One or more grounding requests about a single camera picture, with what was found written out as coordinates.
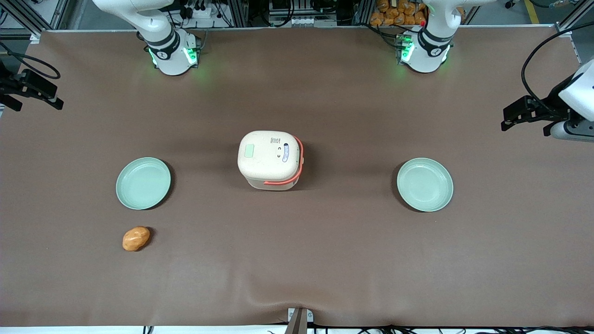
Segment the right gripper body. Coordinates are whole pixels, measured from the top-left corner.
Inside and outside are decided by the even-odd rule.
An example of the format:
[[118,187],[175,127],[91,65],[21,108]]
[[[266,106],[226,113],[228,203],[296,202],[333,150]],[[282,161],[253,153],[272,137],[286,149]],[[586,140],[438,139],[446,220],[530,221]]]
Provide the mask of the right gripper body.
[[15,72],[0,66],[0,92],[1,93],[18,93],[22,91],[20,82],[15,78]]

